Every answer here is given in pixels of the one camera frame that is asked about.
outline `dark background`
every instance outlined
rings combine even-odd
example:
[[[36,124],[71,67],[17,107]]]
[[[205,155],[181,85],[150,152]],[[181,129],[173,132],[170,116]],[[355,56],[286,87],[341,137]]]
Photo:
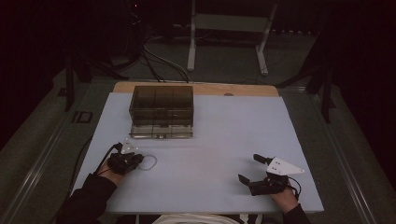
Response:
[[[202,1],[199,10],[214,10]],[[64,50],[82,49],[95,60],[134,51],[111,37],[134,41],[130,6],[124,1],[2,1],[0,4],[1,125],[0,147],[21,126],[52,88],[52,78],[64,69]],[[160,34],[173,36],[173,24],[190,22],[190,1],[133,1],[137,13]],[[241,11],[229,1],[221,10]],[[244,1],[254,6],[257,1]],[[314,66],[325,55],[334,64],[338,85],[376,157],[395,187],[393,152],[396,101],[396,5],[392,1],[281,1],[273,28],[317,35],[307,58]]]

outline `person's right hand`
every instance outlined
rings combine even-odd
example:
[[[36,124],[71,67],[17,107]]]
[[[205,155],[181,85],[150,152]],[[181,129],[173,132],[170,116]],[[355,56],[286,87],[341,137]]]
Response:
[[[270,196],[285,215],[298,205],[298,201],[294,196],[293,190],[290,188],[285,188],[282,192],[278,194],[270,194]]]

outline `dark floor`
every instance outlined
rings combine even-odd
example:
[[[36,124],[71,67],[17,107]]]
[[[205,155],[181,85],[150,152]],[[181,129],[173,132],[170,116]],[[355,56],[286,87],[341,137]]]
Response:
[[[195,82],[275,85],[298,73],[315,38],[310,35],[271,34],[265,48],[269,76],[260,75],[254,45],[219,46],[198,42]],[[187,66],[188,38],[147,43],[153,53]],[[153,63],[166,80],[182,81],[166,65]],[[144,61],[121,72],[130,80],[154,80]],[[335,108],[331,124],[319,113],[320,95],[304,93],[309,78],[279,89],[290,113],[308,165],[317,184],[324,212],[310,214],[313,223],[392,223],[396,220],[396,195],[382,172],[337,87],[332,89]],[[84,144],[95,131],[106,98],[116,80],[94,77],[76,83],[76,101],[64,112],[64,72],[55,86],[0,152],[0,214],[2,223],[51,223],[70,186],[73,169]],[[92,112],[90,123],[71,122],[76,111]],[[280,220],[279,214],[268,214]],[[117,216],[105,214],[103,223]]]

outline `white tabletop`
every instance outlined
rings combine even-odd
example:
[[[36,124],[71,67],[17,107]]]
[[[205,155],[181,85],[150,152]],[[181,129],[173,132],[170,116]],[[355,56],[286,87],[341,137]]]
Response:
[[[110,93],[75,189],[108,149],[131,131],[131,93]],[[302,188],[305,212],[323,211],[311,172],[281,97],[194,95],[194,137],[139,139],[134,145],[158,162],[129,173],[107,203],[123,214],[239,214],[278,211],[269,196],[251,196],[238,174],[263,180],[266,165],[253,154],[278,157],[305,170],[292,175]],[[152,158],[143,161],[150,166]]]

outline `person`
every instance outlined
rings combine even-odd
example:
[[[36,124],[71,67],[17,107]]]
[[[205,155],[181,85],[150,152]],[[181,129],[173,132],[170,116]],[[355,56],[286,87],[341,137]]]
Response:
[[[88,175],[81,189],[76,189],[73,192],[72,196],[68,198],[68,200],[61,208],[59,215],[56,217],[56,223],[58,224],[100,223],[97,220],[97,218],[99,218],[99,216],[101,216],[105,212],[107,200],[117,189],[117,186],[121,184],[123,178],[124,175],[120,175],[112,172],[112,170],[108,167],[107,162],[105,162],[104,165],[102,165],[97,172]],[[280,192],[278,194],[271,194],[270,197],[273,199],[273,201],[279,206],[280,210],[282,211],[284,215],[283,216],[284,223],[287,224],[310,223],[309,219],[307,218],[306,214],[304,213],[301,205],[298,203],[291,189],[285,188],[283,192]],[[167,218],[173,218],[171,220],[177,220],[177,217],[175,216],[173,217],[170,216]],[[241,223],[241,220],[235,222],[234,220],[231,220],[228,217],[222,218],[219,216],[216,217],[211,215],[208,215],[206,217],[203,216],[195,217],[194,215],[192,215],[192,217],[188,217],[188,218],[192,220],[194,220],[194,218],[205,218],[205,220],[210,220],[211,221],[210,223],[222,223],[222,224]],[[131,221],[130,218],[129,219],[125,218],[118,223],[125,223],[122,222],[125,220]],[[160,218],[155,220],[154,224],[161,224]]]

